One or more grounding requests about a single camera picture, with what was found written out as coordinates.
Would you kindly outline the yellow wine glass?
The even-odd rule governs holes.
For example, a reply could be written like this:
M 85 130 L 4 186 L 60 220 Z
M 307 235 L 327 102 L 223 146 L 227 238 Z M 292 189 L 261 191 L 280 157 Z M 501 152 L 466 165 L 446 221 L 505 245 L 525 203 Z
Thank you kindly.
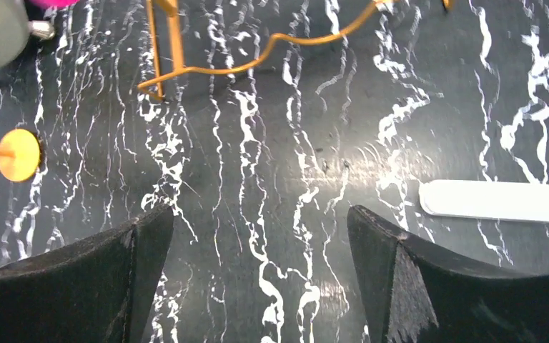
M 26 129 L 13 129 L 0 141 L 0 172 L 12 182 L 32 177 L 41 161 L 37 137 Z

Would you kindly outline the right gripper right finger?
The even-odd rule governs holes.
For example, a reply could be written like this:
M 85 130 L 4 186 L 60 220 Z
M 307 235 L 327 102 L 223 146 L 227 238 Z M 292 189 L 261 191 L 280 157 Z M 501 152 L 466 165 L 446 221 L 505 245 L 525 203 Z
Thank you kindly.
M 347 229 L 372 342 L 549 342 L 549 274 L 463 256 L 361 205 Z

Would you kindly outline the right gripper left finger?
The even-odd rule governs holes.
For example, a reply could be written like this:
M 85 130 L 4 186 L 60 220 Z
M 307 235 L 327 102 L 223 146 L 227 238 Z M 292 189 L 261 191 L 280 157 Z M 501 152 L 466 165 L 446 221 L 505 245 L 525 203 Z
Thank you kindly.
M 140 342 L 173 232 L 160 205 L 0 267 L 0 342 Z

